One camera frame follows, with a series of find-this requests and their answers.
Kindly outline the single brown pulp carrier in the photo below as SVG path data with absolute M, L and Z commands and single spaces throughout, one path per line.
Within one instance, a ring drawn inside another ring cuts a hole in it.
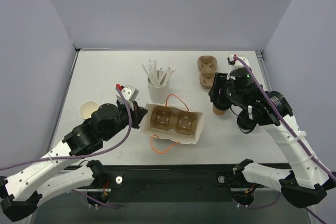
M 178 134 L 193 135 L 198 123 L 196 112 L 183 111 L 168 106 L 157 106 L 150 117 L 150 126 L 158 130 L 174 130 Z

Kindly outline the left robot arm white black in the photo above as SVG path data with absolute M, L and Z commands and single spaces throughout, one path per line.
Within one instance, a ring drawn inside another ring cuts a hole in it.
M 40 161 L 19 173 L 1 177 L 1 209 L 12 222 L 20 221 L 44 202 L 78 187 L 104 186 L 109 177 L 99 160 L 60 174 L 60 171 L 103 147 L 125 127 L 139 129 L 147 109 L 133 103 L 131 109 L 117 102 L 98 107 Z

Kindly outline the beige paper takeout bag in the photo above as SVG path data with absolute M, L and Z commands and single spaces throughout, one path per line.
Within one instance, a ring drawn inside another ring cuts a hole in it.
M 197 144 L 204 127 L 204 114 L 192 111 L 176 94 L 169 94 L 163 104 L 148 103 L 148 111 L 140 123 L 140 130 L 150 137 L 150 146 L 158 154 L 168 152 L 173 146 Z M 154 139 L 173 143 L 163 151 L 154 146 Z

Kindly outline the brown paper coffee cup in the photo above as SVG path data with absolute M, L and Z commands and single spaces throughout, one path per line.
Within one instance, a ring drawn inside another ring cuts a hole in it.
M 227 110 L 221 110 L 221 109 L 218 109 L 216 108 L 215 106 L 213 106 L 213 112 L 216 114 L 216 115 L 224 115 L 226 113 Z

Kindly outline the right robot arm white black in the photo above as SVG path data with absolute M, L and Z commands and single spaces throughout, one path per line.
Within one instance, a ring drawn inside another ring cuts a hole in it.
M 208 94 L 216 109 L 241 108 L 238 126 L 247 134 L 257 125 L 264 129 L 290 166 L 289 169 L 272 168 L 245 159 L 233 168 L 236 185 L 272 188 L 297 208 L 317 205 L 328 190 L 335 188 L 329 170 L 319 166 L 306 133 L 299 129 L 291 106 L 280 92 L 264 91 L 245 68 L 237 68 L 230 73 L 216 73 Z

